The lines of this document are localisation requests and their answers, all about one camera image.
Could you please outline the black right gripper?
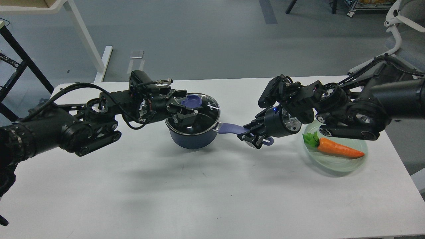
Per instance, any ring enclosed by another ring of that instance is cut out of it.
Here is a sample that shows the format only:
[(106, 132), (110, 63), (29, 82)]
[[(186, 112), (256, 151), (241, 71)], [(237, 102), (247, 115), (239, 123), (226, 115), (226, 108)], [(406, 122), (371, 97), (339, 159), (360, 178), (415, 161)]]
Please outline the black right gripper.
[(298, 133), (301, 126), (302, 123), (291, 116), (286, 109), (272, 106), (261, 111), (254, 120), (244, 125), (246, 131), (238, 134), (238, 139), (252, 148), (260, 149), (263, 145), (273, 145), (272, 137), (285, 137)]

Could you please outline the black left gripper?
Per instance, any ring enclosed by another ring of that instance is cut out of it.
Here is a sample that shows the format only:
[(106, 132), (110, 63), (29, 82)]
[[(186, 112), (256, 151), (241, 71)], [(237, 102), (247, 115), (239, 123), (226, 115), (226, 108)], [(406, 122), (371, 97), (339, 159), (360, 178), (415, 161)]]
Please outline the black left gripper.
[(203, 109), (199, 93), (178, 92), (170, 87), (138, 87), (138, 96), (141, 98), (138, 121), (144, 124), (173, 117), (176, 127), (191, 126), (198, 110)]

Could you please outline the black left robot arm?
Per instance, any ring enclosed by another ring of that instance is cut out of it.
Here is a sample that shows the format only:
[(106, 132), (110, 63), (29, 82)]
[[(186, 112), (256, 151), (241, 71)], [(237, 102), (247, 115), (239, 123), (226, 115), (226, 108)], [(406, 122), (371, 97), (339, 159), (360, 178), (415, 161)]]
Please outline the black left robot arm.
[[(99, 97), (83, 105), (58, 105), (57, 99), (74, 90), (94, 88)], [(29, 115), (1, 127), (1, 195), (15, 183), (20, 162), (54, 148), (85, 156), (118, 141), (116, 115), (131, 129), (167, 118), (177, 126), (194, 123), (201, 103), (186, 103), (186, 90), (175, 90), (164, 83), (131, 83), (128, 90), (108, 92), (91, 83), (75, 83), (62, 88)]]

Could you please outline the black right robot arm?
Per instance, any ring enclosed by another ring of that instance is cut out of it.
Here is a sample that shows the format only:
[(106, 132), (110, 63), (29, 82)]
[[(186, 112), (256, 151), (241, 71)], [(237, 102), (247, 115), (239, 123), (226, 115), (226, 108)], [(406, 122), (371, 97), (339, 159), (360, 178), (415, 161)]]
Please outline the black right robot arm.
[(290, 77), (273, 78), (258, 100), (262, 111), (238, 138), (261, 148), (270, 137), (321, 122), (325, 136), (377, 140), (392, 120), (424, 118), (424, 73), (385, 55), (339, 83), (304, 86)]

